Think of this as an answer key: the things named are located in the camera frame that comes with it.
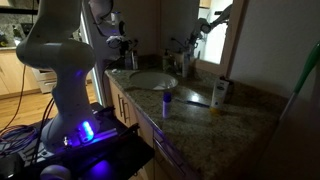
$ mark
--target cabinet door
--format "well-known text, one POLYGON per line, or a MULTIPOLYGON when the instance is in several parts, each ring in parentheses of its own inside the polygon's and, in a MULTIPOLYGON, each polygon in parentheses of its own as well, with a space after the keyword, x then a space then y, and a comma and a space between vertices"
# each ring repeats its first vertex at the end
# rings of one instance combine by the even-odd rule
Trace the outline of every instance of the cabinet door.
POLYGON ((9 94, 9 91, 6 85, 3 83, 2 79, 0 78, 0 95, 9 94))
MULTIPOLYGON (((135 108, 135 117, 139 123, 140 129, 138 130, 139 136, 153 148, 153 128, 148 123, 148 120, 135 108)), ((154 180, 154 159, 151 159, 143 168, 139 171, 144 180, 154 180)))
POLYGON ((134 106, 134 104, 127 98, 127 97, 123 97, 124 98, 124 118, 126 121, 126 124, 128 126, 132 126, 133 124, 138 123, 138 117, 136 114, 136 108, 134 106))
MULTIPOLYGON (((9 93, 21 91, 24 65, 18 60, 15 51, 0 53, 0 77, 9 93)), ((39 89, 30 67, 26 67, 24 75, 24 91, 39 89)))
POLYGON ((122 92, 119 90, 119 88, 112 81, 110 81, 110 91, 111 91, 113 106, 115 108, 114 114, 116 115, 116 117, 119 121, 124 123, 124 114, 123 114, 123 106, 122 106, 122 101, 123 101, 122 92))

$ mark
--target sink basin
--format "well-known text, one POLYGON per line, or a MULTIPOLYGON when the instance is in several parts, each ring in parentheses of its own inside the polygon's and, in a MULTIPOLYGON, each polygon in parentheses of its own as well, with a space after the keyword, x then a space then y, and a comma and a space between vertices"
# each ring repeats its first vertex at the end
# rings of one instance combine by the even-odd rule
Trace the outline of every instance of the sink basin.
POLYGON ((152 90, 170 89, 178 84, 178 80, 160 72, 138 72, 130 76, 131 83, 139 88, 152 90))

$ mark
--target small container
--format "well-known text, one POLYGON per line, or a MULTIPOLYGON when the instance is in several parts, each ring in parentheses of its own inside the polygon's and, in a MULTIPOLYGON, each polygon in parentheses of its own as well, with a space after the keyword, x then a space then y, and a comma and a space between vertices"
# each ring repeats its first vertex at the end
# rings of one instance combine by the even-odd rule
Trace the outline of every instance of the small container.
POLYGON ((210 111, 213 114, 220 114, 223 102, 228 91, 229 82, 217 78, 214 83, 210 111))
POLYGON ((171 111, 171 93, 164 92, 163 93, 163 105, 162 105, 162 117, 167 119, 170 117, 171 111))

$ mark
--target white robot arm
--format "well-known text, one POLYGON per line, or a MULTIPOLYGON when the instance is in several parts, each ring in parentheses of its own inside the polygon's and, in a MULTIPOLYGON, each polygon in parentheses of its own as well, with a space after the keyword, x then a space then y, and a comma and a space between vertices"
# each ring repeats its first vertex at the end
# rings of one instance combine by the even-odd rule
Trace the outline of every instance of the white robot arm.
MULTIPOLYGON (((92 0, 92 12, 111 10, 112 0, 92 0)), ((41 140, 49 152, 58 152, 63 141, 89 142, 99 130, 86 92, 86 75, 95 64, 88 44, 69 39, 80 26, 81 0, 42 0, 38 19, 28 37, 17 47, 20 61, 33 68, 52 69, 57 85, 52 90, 58 114, 43 129, 41 140)))
POLYGON ((121 19, 120 12, 111 12, 112 0, 90 0, 93 19, 103 36, 123 36, 125 23, 121 19))
POLYGON ((230 17, 231 7, 232 7, 232 4, 226 7, 222 11, 220 16, 210 24, 206 19, 199 18, 198 21, 196 22, 194 30, 190 34, 189 48, 191 47, 194 48, 197 39, 202 38, 201 32, 205 34, 209 34, 211 30, 214 29, 216 26, 218 26, 219 24, 225 23, 226 20, 229 19, 230 17))

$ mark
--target mirror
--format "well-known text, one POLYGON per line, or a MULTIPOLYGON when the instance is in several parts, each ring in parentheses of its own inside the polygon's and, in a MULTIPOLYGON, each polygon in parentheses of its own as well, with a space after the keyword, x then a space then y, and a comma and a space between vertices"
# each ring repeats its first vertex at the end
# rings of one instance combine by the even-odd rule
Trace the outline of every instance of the mirror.
POLYGON ((193 31, 198 18, 207 19, 208 23, 219 17, 232 4, 227 23, 216 26, 209 34, 203 34, 197 40, 194 57, 199 59, 196 66, 216 74, 228 73, 238 38, 246 0, 161 0, 161 48, 178 52, 181 45, 172 38, 185 44, 193 31))
MULTIPOLYGON (((205 18, 208 22, 213 22, 219 17, 219 12, 232 4, 232 0, 201 0, 198 18, 205 18)), ((209 34, 203 34, 203 38, 198 40, 195 55, 199 59, 220 64, 222 49, 227 32, 227 22, 216 26, 209 34)))

